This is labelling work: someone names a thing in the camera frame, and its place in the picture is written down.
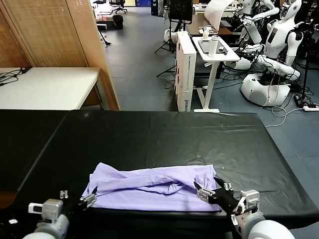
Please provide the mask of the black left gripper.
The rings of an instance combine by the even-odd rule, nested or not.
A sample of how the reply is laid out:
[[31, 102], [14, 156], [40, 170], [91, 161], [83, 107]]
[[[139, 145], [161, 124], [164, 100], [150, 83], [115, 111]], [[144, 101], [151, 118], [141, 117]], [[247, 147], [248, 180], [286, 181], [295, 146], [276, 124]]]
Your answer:
[[98, 186], [96, 186], [87, 196], [81, 197], [77, 202], [68, 199], [67, 190], [60, 190], [59, 197], [61, 200], [64, 200], [62, 214], [67, 218], [72, 218], [81, 211], [84, 211], [86, 207], [91, 207], [97, 200], [97, 189]]

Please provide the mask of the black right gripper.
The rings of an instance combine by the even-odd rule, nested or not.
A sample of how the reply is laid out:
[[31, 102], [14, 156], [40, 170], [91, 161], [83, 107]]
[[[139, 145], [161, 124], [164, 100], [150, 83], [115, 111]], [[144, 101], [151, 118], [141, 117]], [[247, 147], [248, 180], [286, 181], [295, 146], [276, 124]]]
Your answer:
[[227, 215], [238, 214], [239, 200], [234, 198], [231, 183], [218, 177], [214, 177], [214, 180], [218, 185], [214, 191], [205, 189], [194, 182], [197, 197], [206, 203], [217, 204]]

